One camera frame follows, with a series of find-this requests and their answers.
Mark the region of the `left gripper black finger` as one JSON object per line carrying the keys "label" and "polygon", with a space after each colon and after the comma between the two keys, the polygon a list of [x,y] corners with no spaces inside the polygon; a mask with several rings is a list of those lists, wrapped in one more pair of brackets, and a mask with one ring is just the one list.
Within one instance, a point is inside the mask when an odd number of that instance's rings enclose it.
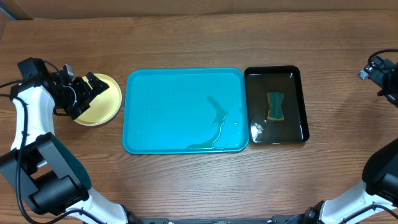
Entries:
{"label": "left gripper black finger", "polygon": [[88,84],[91,87],[91,95],[99,95],[109,88],[109,85],[104,81],[100,80],[96,75],[88,72],[85,76],[88,79]]}
{"label": "left gripper black finger", "polygon": [[78,106],[89,105],[91,100],[91,87],[82,77],[76,77],[72,82],[72,88],[75,91],[75,103]]}

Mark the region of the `yellow plate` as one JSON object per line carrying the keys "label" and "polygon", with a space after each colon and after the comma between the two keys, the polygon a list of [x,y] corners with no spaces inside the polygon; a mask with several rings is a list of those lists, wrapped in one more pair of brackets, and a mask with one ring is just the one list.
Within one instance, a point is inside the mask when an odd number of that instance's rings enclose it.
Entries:
{"label": "yellow plate", "polygon": [[99,126],[112,120],[122,103],[122,91],[118,83],[110,76],[95,73],[95,76],[108,84],[109,88],[90,102],[90,107],[75,122],[84,126]]}

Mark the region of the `green yellow sponge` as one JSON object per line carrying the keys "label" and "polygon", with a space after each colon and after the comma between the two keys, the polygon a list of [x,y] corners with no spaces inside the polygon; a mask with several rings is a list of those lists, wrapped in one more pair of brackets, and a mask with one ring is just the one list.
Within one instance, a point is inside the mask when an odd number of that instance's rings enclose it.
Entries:
{"label": "green yellow sponge", "polygon": [[283,121],[282,102],[284,94],[281,92],[269,92],[267,94],[267,120]]}

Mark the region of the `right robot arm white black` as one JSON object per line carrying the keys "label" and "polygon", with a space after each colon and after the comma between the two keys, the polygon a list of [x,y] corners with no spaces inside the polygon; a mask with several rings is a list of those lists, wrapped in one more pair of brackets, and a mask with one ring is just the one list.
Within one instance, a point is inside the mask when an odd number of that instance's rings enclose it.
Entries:
{"label": "right robot arm white black", "polygon": [[[380,50],[368,58],[359,77],[372,80],[385,96],[397,106],[397,64],[379,56],[397,52],[396,49]],[[287,220],[287,223],[359,223],[379,212],[386,211],[394,218],[397,208],[397,140],[393,140],[375,152],[364,166],[362,179],[354,187],[337,198],[321,201],[303,214]]]}

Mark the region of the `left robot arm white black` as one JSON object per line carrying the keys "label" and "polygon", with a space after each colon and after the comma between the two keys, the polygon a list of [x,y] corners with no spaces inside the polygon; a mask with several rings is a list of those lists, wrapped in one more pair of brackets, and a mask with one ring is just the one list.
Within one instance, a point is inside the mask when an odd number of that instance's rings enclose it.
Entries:
{"label": "left robot arm white black", "polygon": [[49,62],[28,58],[19,62],[22,79],[11,82],[7,98],[17,111],[11,150],[1,156],[1,174],[16,191],[22,216],[25,208],[51,213],[56,223],[67,216],[83,223],[138,223],[123,205],[110,202],[91,184],[82,163],[55,137],[53,116],[59,108],[76,119],[109,86],[89,72],[74,76],[69,65],[54,72]]}

